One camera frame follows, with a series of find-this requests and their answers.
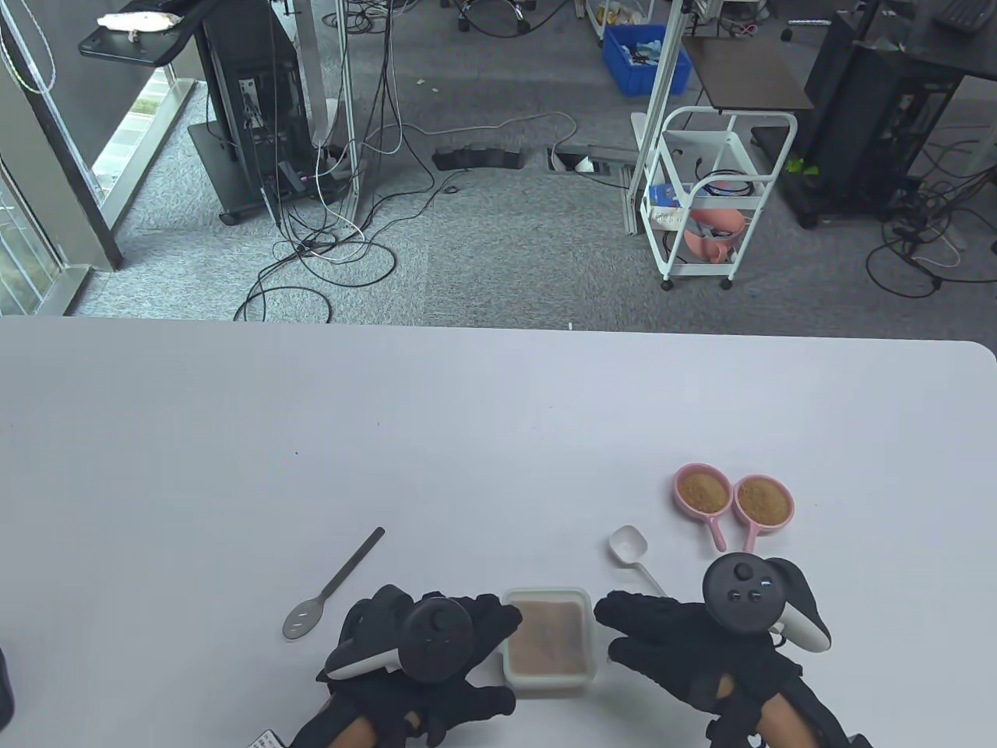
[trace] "clear plastic container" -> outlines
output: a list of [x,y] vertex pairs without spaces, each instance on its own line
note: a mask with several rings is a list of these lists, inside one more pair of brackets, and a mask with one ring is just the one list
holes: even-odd
[[505,681],[515,691],[580,688],[595,677],[595,620],[588,592],[574,587],[510,589],[522,623],[502,644]]

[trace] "white scoop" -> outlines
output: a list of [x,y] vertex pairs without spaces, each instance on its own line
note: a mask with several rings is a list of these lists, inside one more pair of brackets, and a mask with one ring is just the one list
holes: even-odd
[[644,558],[644,554],[647,553],[647,539],[641,535],[637,528],[633,525],[624,525],[617,530],[609,536],[609,549],[613,551],[613,555],[621,563],[634,566],[643,571],[651,584],[654,585],[654,588],[658,590],[658,594],[665,596],[665,590],[661,588],[657,580],[651,576],[651,572],[640,562]]

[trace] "blue storage bin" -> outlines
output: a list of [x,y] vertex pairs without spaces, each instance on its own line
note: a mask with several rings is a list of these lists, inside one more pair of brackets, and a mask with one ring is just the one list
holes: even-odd
[[[651,95],[658,66],[631,65],[630,56],[623,48],[655,40],[664,42],[664,26],[606,26],[606,34],[602,40],[602,60],[612,73],[623,96]],[[675,76],[672,78],[672,96],[682,96],[686,92],[690,76],[692,76],[692,61],[685,50],[680,49],[679,61],[675,65]]]

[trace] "carpet floor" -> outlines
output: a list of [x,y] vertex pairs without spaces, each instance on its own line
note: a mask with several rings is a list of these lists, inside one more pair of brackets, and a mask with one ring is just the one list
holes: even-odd
[[[541,0],[542,18],[552,9]],[[656,15],[663,19],[667,3]],[[331,11],[315,0],[316,17]],[[500,3],[483,3],[475,21],[499,33],[514,30]],[[784,10],[784,17],[794,14]],[[777,34],[779,22],[764,27]],[[781,49],[802,82],[813,63],[823,31],[798,30]],[[336,35],[319,26],[327,95],[339,88]],[[381,37],[352,36],[358,119],[366,120],[381,65]],[[633,148],[629,115],[644,102],[624,99],[610,78],[586,21],[568,7],[529,36],[500,40],[477,32],[459,33],[456,11],[422,2],[399,17],[395,57],[403,119],[426,130],[497,124],[510,117],[562,111],[577,120],[568,144]],[[689,92],[671,106],[691,104]],[[118,229],[125,256],[122,270],[95,273],[75,313],[93,316],[231,319],[274,253],[286,253],[268,216],[238,226],[222,225],[217,198],[186,132],[204,119],[203,87],[182,117]],[[933,141],[947,144],[979,137],[997,116],[993,104],[954,102]],[[710,128],[698,116],[693,127]],[[881,242],[872,221],[834,222],[816,230],[799,228],[782,200],[770,201],[746,255],[737,282],[722,291],[716,279],[679,279],[670,293],[659,288],[660,274],[647,240],[622,229],[618,189],[546,168],[544,146],[563,137],[570,125],[550,117],[516,123],[482,136],[461,134],[409,140],[429,164],[433,148],[488,140],[529,149],[523,170],[477,170],[454,176],[453,193],[439,194],[422,214],[393,224],[378,237],[398,254],[398,267],[381,283],[363,289],[332,286],[300,263],[275,274],[269,285],[304,285],[326,294],[340,323],[460,325],[492,327],[747,333],[975,340],[997,350],[997,300],[993,285],[946,284],[929,299],[909,300],[878,289],[867,277],[868,252]],[[392,146],[397,130],[385,142]],[[945,166],[959,171],[967,157],[958,152]],[[928,168],[924,162],[922,171]],[[433,173],[438,186],[445,177]],[[384,158],[377,193],[428,188],[430,176],[411,154]],[[373,230],[415,214],[428,193],[389,200]],[[971,203],[997,222],[994,189]],[[323,208],[303,205],[302,215],[321,222]],[[959,277],[997,277],[995,238],[969,214],[959,214],[949,234],[960,265],[946,271]],[[951,261],[941,241],[922,252]],[[372,248],[350,265],[311,260],[328,277],[358,282],[378,277],[390,256]],[[926,287],[909,267],[881,252],[872,268],[881,282],[907,293]],[[318,322],[322,300],[305,291],[267,294],[266,319]],[[259,319],[257,299],[248,317]]]

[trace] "brown powder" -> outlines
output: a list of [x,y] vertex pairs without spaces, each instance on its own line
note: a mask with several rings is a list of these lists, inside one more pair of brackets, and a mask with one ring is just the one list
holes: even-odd
[[738,504],[759,525],[781,525],[790,518],[790,500],[772,481],[753,478],[738,490]]
[[581,608],[574,602],[514,602],[522,623],[508,640],[517,675],[580,675],[586,657]]
[[727,506],[724,484],[709,473],[693,473],[679,481],[679,497],[697,512],[715,515]]

